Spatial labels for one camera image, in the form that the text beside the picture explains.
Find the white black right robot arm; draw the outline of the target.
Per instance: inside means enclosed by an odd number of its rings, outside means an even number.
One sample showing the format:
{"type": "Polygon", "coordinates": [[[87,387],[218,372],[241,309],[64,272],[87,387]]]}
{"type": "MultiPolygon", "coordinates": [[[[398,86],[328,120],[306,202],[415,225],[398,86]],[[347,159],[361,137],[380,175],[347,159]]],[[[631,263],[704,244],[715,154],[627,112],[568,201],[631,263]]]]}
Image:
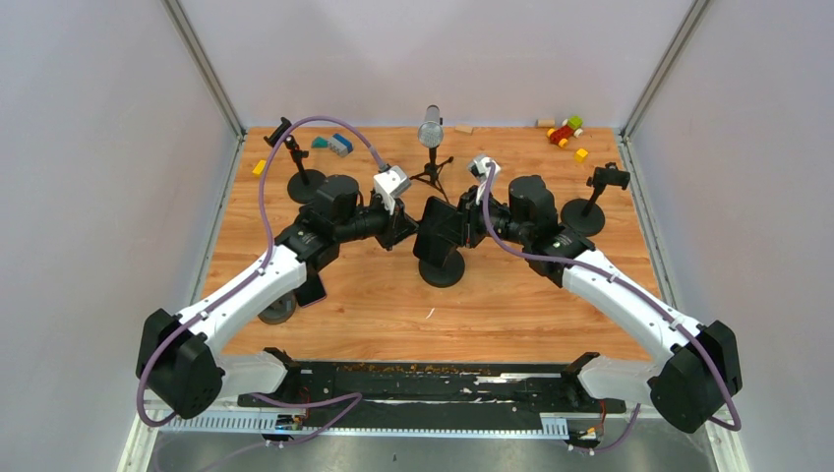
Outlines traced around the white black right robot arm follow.
{"type": "Polygon", "coordinates": [[[495,172],[478,175],[476,196],[466,204],[505,251],[528,260],[539,274],[579,296],[630,334],[651,355],[646,362],[589,353],[576,360],[562,397],[574,410],[599,399],[650,403],[672,426],[691,434],[706,422],[737,432],[741,416],[733,397],[742,386],[738,343],[720,321],[710,325],[665,304],[623,275],[590,241],[562,228],[529,252],[512,245],[517,237],[498,227],[492,209],[495,172]]]}

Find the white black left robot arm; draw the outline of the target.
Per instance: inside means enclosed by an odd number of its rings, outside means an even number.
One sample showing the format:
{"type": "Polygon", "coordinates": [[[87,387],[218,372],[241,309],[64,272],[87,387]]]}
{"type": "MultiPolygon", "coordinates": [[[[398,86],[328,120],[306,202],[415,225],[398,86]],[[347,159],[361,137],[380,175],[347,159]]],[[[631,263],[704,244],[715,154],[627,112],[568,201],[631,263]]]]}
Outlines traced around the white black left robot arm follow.
{"type": "Polygon", "coordinates": [[[300,307],[323,300],[320,273],[341,245],[374,238],[391,249],[418,228],[401,199],[411,182],[393,166],[373,178],[371,198],[359,202],[359,187],[347,175],[332,175],[293,223],[249,267],[206,298],[170,314],[148,316],[137,361],[137,408],[145,410],[151,390],[183,419],[199,416],[216,400],[263,393],[278,406],[293,404],[301,380],[287,357],[274,349],[256,355],[225,356],[228,342],[247,323],[283,298],[300,307]]]}

